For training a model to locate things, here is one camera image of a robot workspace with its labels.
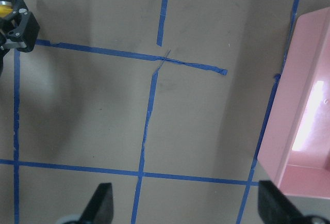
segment pink tray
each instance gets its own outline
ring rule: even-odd
[[[258,160],[284,194],[330,199],[330,7],[298,18]]]

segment grid line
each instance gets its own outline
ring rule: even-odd
[[[60,49],[75,50],[75,51],[82,51],[82,52],[102,54],[102,55],[113,55],[113,56],[126,57],[126,58],[132,58],[132,59],[149,60],[149,61],[157,61],[157,60],[163,61],[166,59],[166,61],[177,64],[177,65],[184,65],[184,66],[198,68],[198,69],[202,69],[202,70],[206,70],[206,71],[209,70],[209,71],[213,71],[215,73],[219,73],[222,75],[227,74],[226,69],[219,68],[216,66],[200,64],[200,63],[184,62],[184,61],[175,60],[175,59],[171,59],[171,58],[165,58],[163,56],[157,56],[157,55],[147,55],[147,54],[140,54],[140,53],[134,53],[134,52],[127,52],[127,51],[111,50],[111,49],[104,49],[101,47],[89,47],[89,46],[85,46],[85,45],[65,43],[65,42],[59,42],[59,43],[52,44],[50,41],[41,40],[41,39],[38,39],[36,41],[36,45],[47,46],[47,47],[57,47]]]
[[[161,69],[161,67],[163,66],[165,60],[166,60],[166,57],[162,61],[162,63],[159,65],[159,67],[156,69],[156,71],[153,73],[152,78],[151,78],[148,107],[147,107],[147,111],[146,111],[143,139],[142,139],[142,146],[141,146],[141,154],[140,154],[139,176],[138,176],[138,183],[137,183],[136,189],[135,189],[133,210],[132,210],[132,216],[131,216],[131,221],[130,221],[131,224],[135,224],[137,213],[138,213],[141,186],[142,186],[142,178],[143,178],[143,170],[144,170],[144,162],[145,162],[144,148],[145,148],[145,143],[146,143],[147,136],[148,136],[148,126],[149,126],[150,118],[151,118],[151,115],[152,115],[152,112],[154,109],[154,100],[155,100],[155,94],[156,94],[158,72]]]
[[[14,165],[14,160],[0,159],[0,165]],[[118,169],[111,169],[111,168],[72,166],[72,165],[27,162],[27,161],[18,161],[18,165],[20,167],[23,166],[23,167],[47,168],[47,169],[66,170],[66,171],[96,172],[96,173],[104,173],[104,174],[126,175],[126,176],[133,176],[133,177],[139,176],[139,171],[118,170]],[[234,185],[246,185],[247,184],[247,181],[244,181],[244,180],[207,178],[207,177],[155,173],[155,172],[143,172],[143,177],[156,178],[156,179],[170,179],[170,180],[216,183],[216,184],[234,184]],[[251,186],[258,186],[258,182],[251,182]]]
[[[166,19],[168,0],[161,0],[160,15],[159,15],[159,25],[157,34],[157,45],[162,46],[163,36],[164,36],[164,24]]]
[[[20,52],[14,52],[14,219],[15,224],[20,222],[20,166],[18,164],[20,158]]]

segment tape strip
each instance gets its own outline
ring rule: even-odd
[[[168,0],[161,0],[158,34],[157,34],[157,45],[158,46],[162,46],[162,44],[163,44],[164,23],[165,23],[165,19],[166,19],[167,3],[168,3]]]
[[[183,61],[179,61],[179,60],[165,58],[163,56],[139,54],[139,53],[133,53],[133,52],[118,51],[118,50],[110,50],[110,49],[103,49],[100,47],[89,47],[89,46],[64,43],[64,42],[51,44],[47,40],[40,40],[40,39],[37,40],[36,45],[47,46],[47,47],[57,47],[60,49],[76,50],[76,51],[96,53],[96,54],[102,54],[102,55],[113,55],[113,56],[140,59],[140,60],[149,60],[149,61],[157,61],[157,60],[166,59],[166,61],[174,63],[174,64],[185,65],[188,67],[198,68],[198,69],[202,69],[202,70],[209,70],[209,71],[213,71],[215,73],[219,73],[222,75],[226,75],[228,72],[226,69],[222,69],[222,68],[218,68],[218,67],[210,66],[210,65],[205,65],[205,64],[189,63],[189,62],[183,62]]]
[[[293,27],[294,27],[295,17],[297,15],[299,1],[300,0],[294,0],[293,1],[292,10],[291,10],[289,35],[288,35],[288,39],[287,39],[286,46],[285,46],[285,52],[284,52],[284,56],[283,56],[283,64],[282,64],[282,70],[281,70],[281,72],[283,72],[284,65],[285,65],[285,63],[287,61],[288,51],[289,51],[290,41],[291,41],[292,34],[293,34]]]
[[[242,216],[243,216],[244,209],[245,209],[245,205],[246,205],[246,201],[248,200],[247,197],[249,195],[251,185],[256,186],[255,182],[252,183],[252,179],[253,179],[253,175],[254,175],[254,169],[255,169],[255,167],[257,165],[258,153],[259,153],[259,150],[260,150],[260,146],[261,146],[261,142],[262,142],[262,139],[263,139],[263,135],[265,134],[267,122],[268,122],[268,119],[269,119],[270,111],[271,111],[272,106],[273,106],[273,102],[274,102],[274,99],[275,99],[275,94],[276,94],[276,91],[277,91],[278,82],[279,82],[280,77],[281,77],[280,74],[277,74],[274,77],[275,78],[275,82],[274,82],[274,85],[273,85],[273,88],[272,88],[272,91],[271,91],[271,94],[270,94],[270,97],[269,97],[269,101],[268,101],[268,105],[267,105],[265,117],[263,119],[261,131],[260,131],[260,135],[259,135],[259,139],[258,139],[258,143],[257,143],[257,147],[256,147],[256,150],[254,152],[254,156],[253,156],[253,160],[252,160],[252,164],[251,164],[251,169],[250,169],[249,177],[247,179],[247,184],[246,184],[246,187],[245,187],[245,190],[244,190],[244,194],[243,194],[241,206],[240,206],[240,209],[239,209],[239,212],[238,212],[238,216],[237,216],[237,219],[236,219],[236,224],[240,224],[241,223]]]
[[[144,177],[147,177],[147,178],[160,178],[160,179],[176,179],[176,180],[185,180],[185,181],[209,182],[209,183],[220,183],[220,184],[246,185],[246,181],[243,181],[243,180],[214,179],[214,178],[173,175],[173,174],[162,174],[162,173],[153,173],[153,172],[145,172]]]
[[[137,171],[125,171],[125,170],[115,170],[115,169],[96,168],[96,167],[84,167],[84,166],[56,165],[56,164],[37,163],[37,162],[19,162],[19,165],[28,166],[28,167],[37,167],[37,168],[98,172],[98,173],[118,174],[118,175],[128,175],[128,176],[139,175]]]
[[[0,159],[0,164],[13,165],[14,161],[9,159]],[[38,162],[19,162],[19,165],[27,166],[27,167],[35,167],[35,168],[97,172],[97,173],[118,174],[118,175],[127,175],[127,176],[140,175],[138,171],[126,171],[126,170],[84,167],[84,166],[69,166],[69,165],[58,165],[58,164],[48,164],[48,163],[38,163]],[[218,184],[237,184],[237,185],[247,184],[247,181],[243,181],[243,180],[215,179],[215,178],[194,177],[194,176],[186,176],[186,175],[174,175],[174,174],[163,174],[163,173],[153,173],[153,172],[144,172],[142,176],[147,178],[175,179],[175,180],[209,182],[209,183],[218,183]],[[251,186],[258,186],[258,185],[259,185],[258,182],[251,182]]]
[[[148,135],[149,121],[150,121],[150,118],[151,118],[151,115],[153,112],[153,108],[154,108],[158,72],[161,69],[162,65],[164,64],[165,60],[166,60],[166,58],[164,57],[163,62],[156,69],[156,71],[153,73],[153,76],[151,78],[149,101],[148,101],[148,107],[147,107],[147,111],[146,111],[144,132],[143,132],[143,139],[142,139],[142,146],[141,146],[141,154],[140,154],[139,177],[138,177],[138,182],[137,182],[136,189],[135,189],[134,204],[133,204],[132,216],[131,216],[131,220],[130,220],[131,224],[135,224],[137,213],[138,213],[140,192],[141,192],[141,186],[142,186],[142,178],[144,176],[144,173],[143,173],[144,161],[145,161],[144,160],[144,148],[145,148],[145,143],[146,143],[146,139],[147,139],[147,135]]]
[[[0,159],[0,164],[3,164],[3,165],[13,165],[14,164],[14,161],[11,161],[9,159]]]
[[[14,221],[20,222],[20,52],[14,52]]]

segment metal screw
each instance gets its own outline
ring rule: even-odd
[[[313,217],[311,219],[311,222],[313,224],[325,224],[325,222],[321,218],[319,218],[319,217]]]
[[[19,10],[19,13],[25,13],[27,10],[25,9],[25,8],[21,8],[20,10]]]

